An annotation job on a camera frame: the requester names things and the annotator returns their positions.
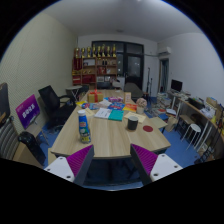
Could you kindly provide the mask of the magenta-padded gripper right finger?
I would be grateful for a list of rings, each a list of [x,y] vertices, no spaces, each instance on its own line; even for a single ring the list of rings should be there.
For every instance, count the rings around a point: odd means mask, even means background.
[[[144,185],[164,178],[182,167],[168,155],[155,154],[141,146],[131,144],[130,154]]]

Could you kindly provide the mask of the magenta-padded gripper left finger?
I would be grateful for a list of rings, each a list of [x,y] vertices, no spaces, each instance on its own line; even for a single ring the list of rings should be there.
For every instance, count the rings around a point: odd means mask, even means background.
[[[59,156],[45,171],[81,186],[94,156],[94,146],[87,146],[68,156]]]

